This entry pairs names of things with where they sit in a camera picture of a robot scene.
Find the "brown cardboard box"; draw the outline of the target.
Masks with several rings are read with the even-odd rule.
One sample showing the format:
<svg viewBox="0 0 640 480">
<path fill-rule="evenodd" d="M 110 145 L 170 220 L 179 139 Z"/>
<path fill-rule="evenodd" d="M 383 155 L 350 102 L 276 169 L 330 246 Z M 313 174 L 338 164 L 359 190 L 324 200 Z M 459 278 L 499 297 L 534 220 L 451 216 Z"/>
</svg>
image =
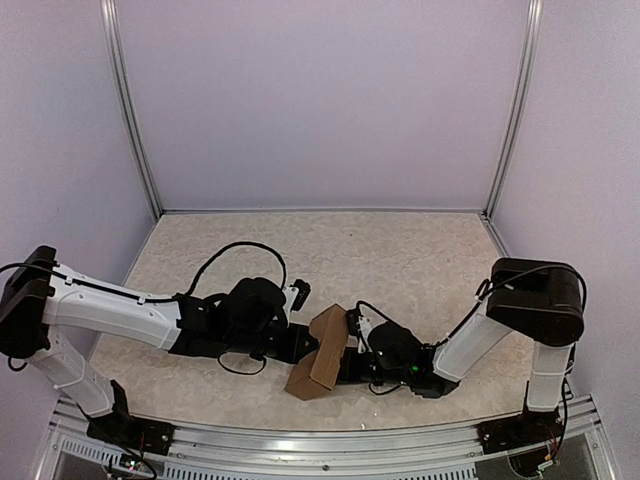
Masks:
<svg viewBox="0 0 640 480">
<path fill-rule="evenodd" d="M 292 368 L 284 388 L 303 401 L 327 396 L 337 383 L 349 337 L 346 310 L 338 304 L 326 308 L 311 320 L 309 333 L 318 347 Z"/>
</svg>

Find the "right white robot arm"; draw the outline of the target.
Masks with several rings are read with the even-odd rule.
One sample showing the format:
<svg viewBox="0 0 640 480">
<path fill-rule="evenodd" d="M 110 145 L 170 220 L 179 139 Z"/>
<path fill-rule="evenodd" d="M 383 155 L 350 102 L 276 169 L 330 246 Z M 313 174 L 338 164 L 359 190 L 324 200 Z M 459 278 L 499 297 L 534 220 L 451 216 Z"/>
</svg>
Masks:
<svg viewBox="0 0 640 480">
<path fill-rule="evenodd" d="M 401 387 L 426 399 L 452 393 L 470 370 L 505 337 L 523 335 L 534 343 L 524 398 L 525 411 L 511 433 L 523 444 L 535 442 L 551 424 L 562 401 L 572 353 L 584 333 L 587 284 L 562 262 L 500 258 L 474 294 L 474 304 L 442 340 L 420 341 L 410 329 L 382 314 L 371 324 L 360 300 L 346 314 L 357 344 L 345 350 L 340 385 L 367 384 L 377 394 Z"/>
</svg>

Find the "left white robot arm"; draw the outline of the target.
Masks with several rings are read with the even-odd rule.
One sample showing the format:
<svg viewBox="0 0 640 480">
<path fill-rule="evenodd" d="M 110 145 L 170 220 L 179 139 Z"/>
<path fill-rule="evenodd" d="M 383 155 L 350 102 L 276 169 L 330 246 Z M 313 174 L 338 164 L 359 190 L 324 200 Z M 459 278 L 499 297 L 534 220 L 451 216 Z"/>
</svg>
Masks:
<svg viewBox="0 0 640 480">
<path fill-rule="evenodd" d="M 63 328 L 128 338 L 178 356 L 241 353 L 261 363 L 295 365 L 319 346 L 308 326 L 290 320 L 310 293 L 302 280 L 243 278 L 230 292 L 205 298 L 196 297 L 191 284 L 162 297 L 87 277 L 59 263 L 49 246 L 1 270 L 9 275 L 1 295 L 2 354 L 39 369 L 121 445 L 140 434 L 124 389 L 90 367 Z"/>
</svg>

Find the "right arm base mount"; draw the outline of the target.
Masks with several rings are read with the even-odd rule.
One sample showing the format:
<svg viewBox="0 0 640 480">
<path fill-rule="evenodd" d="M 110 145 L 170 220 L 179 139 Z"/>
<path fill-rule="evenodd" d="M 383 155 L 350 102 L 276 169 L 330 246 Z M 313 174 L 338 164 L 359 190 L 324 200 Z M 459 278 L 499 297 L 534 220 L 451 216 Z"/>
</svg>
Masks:
<svg viewBox="0 0 640 480">
<path fill-rule="evenodd" d="M 564 422 L 558 409 L 552 412 L 524 409 L 514 416 L 481 422 L 476 430 L 483 453 L 493 454 L 559 440 L 564 431 Z"/>
</svg>

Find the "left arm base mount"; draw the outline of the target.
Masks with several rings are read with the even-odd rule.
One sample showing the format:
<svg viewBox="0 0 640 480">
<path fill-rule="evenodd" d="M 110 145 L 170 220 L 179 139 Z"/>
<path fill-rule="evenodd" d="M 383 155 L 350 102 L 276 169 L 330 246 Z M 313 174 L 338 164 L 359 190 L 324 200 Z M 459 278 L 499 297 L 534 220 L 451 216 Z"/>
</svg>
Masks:
<svg viewBox="0 0 640 480">
<path fill-rule="evenodd" d="M 171 423 L 141 417 L 133 417 L 124 424 L 106 417 L 88 417 L 87 420 L 87 435 L 90 438 L 161 456 L 168 454 L 176 430 L 176 426 Z"/>
</svg>

